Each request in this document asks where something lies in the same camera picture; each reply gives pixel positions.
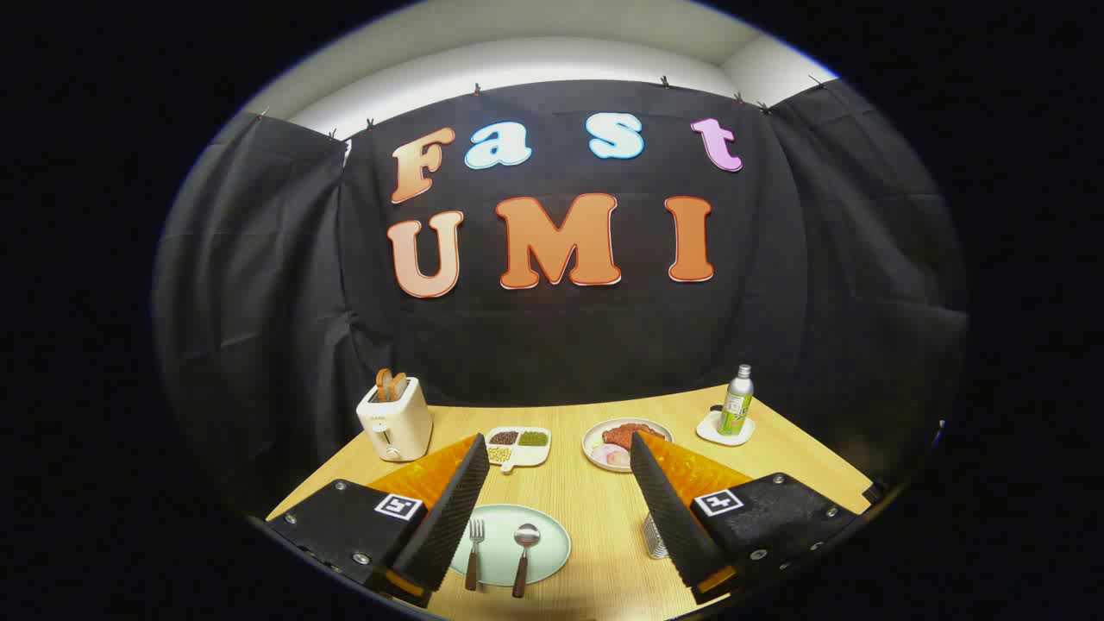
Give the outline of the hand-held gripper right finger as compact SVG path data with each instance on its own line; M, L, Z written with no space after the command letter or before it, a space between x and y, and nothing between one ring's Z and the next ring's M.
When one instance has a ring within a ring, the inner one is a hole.
M631 433L630 469L698 604L795 573L861 520L790 474L749 477L655 434Z

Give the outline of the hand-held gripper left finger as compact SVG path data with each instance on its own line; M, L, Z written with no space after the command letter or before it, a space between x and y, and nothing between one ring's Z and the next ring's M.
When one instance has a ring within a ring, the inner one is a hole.
M370 591L425 608L473 517L490 469L481 433L367 485L335 478L267 526Z

